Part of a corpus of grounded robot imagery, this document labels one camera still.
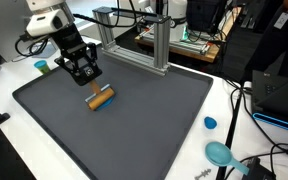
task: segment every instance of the laptop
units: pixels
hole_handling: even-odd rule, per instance
[[[288,78],[253,71],[252,91],[253,117],[288,130]]]

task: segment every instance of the electronic equipment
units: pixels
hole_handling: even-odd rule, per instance
[[[254,180],[254,179],[265,179],[265,180],[274,180],[275,175],[263,167],[260,164],[261,160],[258,157],[253,157],[247,162],[247,167],[249,172],[247,175],[243,175],[242,180]]]
[[[288,78],[253,71],[252,89],[253,117],[288,130]]]
[[[227,0],[188,0],[186,9],[188,29],[216,34],[227,2]]]

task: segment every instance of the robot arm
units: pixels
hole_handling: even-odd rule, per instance
[[[95,62],[95,44],[83,42],[65,0],[27,0],[27,3],[33,13],[27,26],[28,34],[32,37],[49,36],[54,40],[61,51],[61,57],[55,62],[70,73],[78,85],[85,85],[102,74]]]

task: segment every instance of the person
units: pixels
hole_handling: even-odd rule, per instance
[[[285,52],[278,72],[288,77],[288,0],[284,0],[265,30],[259,45],[245,66],[241,82],[252,81],[252,70],[265,71],[269,65]]]

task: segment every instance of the blue spoon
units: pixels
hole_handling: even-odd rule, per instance
[[[231,150],[222,143],[210,142],[205,147],[206,158],[214,165],[224,167],[231,165],[247,175],[249,168],[237,161]]]

